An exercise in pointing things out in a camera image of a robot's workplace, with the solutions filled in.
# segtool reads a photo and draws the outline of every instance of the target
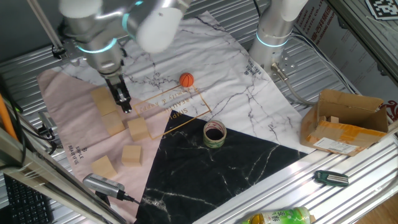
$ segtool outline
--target tape roll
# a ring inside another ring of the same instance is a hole
[[[207,147],[217,149],[225,142],[226,128],[221,121],[209,121],[203,128],[203,142]]]

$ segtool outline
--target wooden cube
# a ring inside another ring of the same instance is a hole
[[[338,117],[330,116],[330,117],[328,117],[327,121],[328,121],[328,122],[331,122],[331,123],[336,123],[336,124],[338,124],[339,119],[338,119]]]
[[[102,118],[107,132],[114,136],[115,134],[124,131],[126,128],[123,125],[122,119],[117,111],[113,111]]]
[[[108,156],[104,156],[101,159],[93,162],[91,164],[91,168],[93,169],[94,174],[108,179],[118,174],[113,168],[111,161],[109,161]]]
[[[144,118],[128,121],[130,134],[133,141],[140,141],[149,136],[147,124]]]
[[[126,167],[137,167],[141,165],[141,146],[124,146],[122,153],[122,163]]]
[[[95,105],[101,113],[101,116],[116,111],[116,104],[107,88],[101,87],[91,91],[91,97],[93,98]]]

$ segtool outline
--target keyboard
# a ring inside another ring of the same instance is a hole
[[[4,175],[13,224],[48,224],[54,217],[49,198]]]

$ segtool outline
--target orange ball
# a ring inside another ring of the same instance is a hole
[[[183,87],[190,87],[193,85],[193,75],[191,73],[184,73],[180,76],[180,84]]]

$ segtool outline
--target open cardboard box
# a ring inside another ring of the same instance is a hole
[[[319,101],[304,116],[300,143],[315,149],[355,156],[388,132],[386,108],[376,110],[382,99],[323,90]],[[324,117],[339,118],[339,123]]]

